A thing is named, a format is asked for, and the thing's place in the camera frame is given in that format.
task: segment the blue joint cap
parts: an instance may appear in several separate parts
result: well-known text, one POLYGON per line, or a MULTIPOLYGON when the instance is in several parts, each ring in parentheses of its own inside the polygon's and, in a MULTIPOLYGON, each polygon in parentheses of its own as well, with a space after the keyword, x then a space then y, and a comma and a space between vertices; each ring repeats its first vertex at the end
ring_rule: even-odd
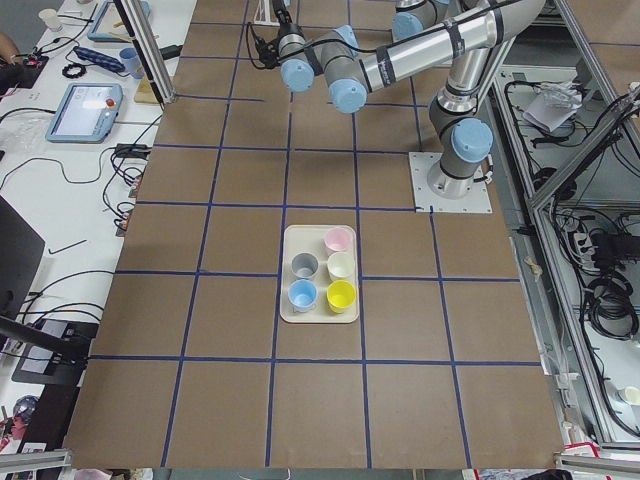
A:
POLYGON ((306 92, 313 85, 313 68, 304 60, 290 58, 280 67, 282 81, 292 92, 306 92))
POLYGON ((479 163, 489 155, 493 133, 477 118, 465 118, 453 128, 451 145, 458 157, 465 162, 479 163))
POLYGON ((418 17, 409 12, 398 12, 391 22, 391 32, 396 40, 404 40, 424 30, 418 17))
MULTIPOLYGON (((340 35, 342 39, 351 47, 360 48, 360 46, 358 45, 358 40, 356 39, 356 34, 353 33, 353 28, 351 28, 351 25, 343 25, 341 27, 334 28, 333 31, 340 35)), ((353 58, 357 57, 358 52, 351 49, 351 56, 353 58)))
POLYGON ((355 113, 367 103, 367 90, 351 78, 341 78, 329 85, 329 95, 342 113, 355 113))

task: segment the tray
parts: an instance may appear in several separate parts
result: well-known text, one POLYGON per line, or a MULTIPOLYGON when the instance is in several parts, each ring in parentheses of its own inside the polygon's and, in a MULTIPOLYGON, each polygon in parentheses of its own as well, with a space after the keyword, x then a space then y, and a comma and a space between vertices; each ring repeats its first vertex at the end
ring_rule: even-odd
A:
POLYGON ((282 255, 282 279, 280 283, 280 316, 289 323, 351 323, 360 316, 360 289, 358 286, 358 256, 356 248, 356 232, 347 225, 291 225, 284 232, 284 251, 282 255), (347 250, 353 255, 356 268, 353 275, 346 278, 356 288, 356 301, 344 313, 334 313, 327 301, 327 288, 331 284, 327 259, 329 255, 324 246, 324 235, 334 227, 341 227, 351 232, 353 242, 347 250), (318 300, 313 310, 296 312, 289 302, 289 286, 297 280, 291 271, 291 260, 298 253, 309 252, 318 259, 318 273, 313 283, 318 289, 318 300))

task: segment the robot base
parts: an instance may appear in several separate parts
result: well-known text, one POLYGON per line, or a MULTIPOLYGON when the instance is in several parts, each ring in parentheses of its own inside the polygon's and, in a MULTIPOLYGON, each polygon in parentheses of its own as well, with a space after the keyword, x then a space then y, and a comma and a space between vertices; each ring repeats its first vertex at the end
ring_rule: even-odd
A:
MULTIPOLYGON (((409 165, 411 167, 411 181, 413 183, 413 199, 416 212, 429 213, 493 213, 491 201, 484 182, 474 183, 471 190, 462 198, 450 200, 443 198, 431 190, 427 183, 427 175, 442 154, 439 152, 411 152, 409 165)), ((475 177, 483 176, 478 167, 475 177)))

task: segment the white cup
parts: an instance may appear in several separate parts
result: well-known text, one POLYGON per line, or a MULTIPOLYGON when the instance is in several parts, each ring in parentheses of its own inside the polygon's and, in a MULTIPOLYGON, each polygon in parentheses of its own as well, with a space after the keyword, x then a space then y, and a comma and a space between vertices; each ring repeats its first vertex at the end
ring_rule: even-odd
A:
POLYGON ((327 269, 332 281, 345 280, 353 275, 356 262, 353 256, 347 252, 336 252, 327 260, 327 269))
POLYGON ((62 30, 62 23, 58 18, 58 12, 56 12, 53 8, 45 8, 44 10, 40 10, 38 13, 40 20, 44 22, 44 24, 51 30, 52 32, 59 32, 62 30))
POLYGON ((629 405, 640 405, 640 389, 636 387, 624 387, 618 390, 618 397, 629 405))

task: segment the touchscreen display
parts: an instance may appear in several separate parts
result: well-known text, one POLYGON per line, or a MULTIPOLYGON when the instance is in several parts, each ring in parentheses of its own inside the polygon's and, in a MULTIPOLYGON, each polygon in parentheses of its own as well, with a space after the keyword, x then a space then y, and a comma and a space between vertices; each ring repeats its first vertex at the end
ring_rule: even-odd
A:
POLYGON ((106 108, 111 87, 77 86, 71 91, 56 128, 55 135, 93 135, 106 108))

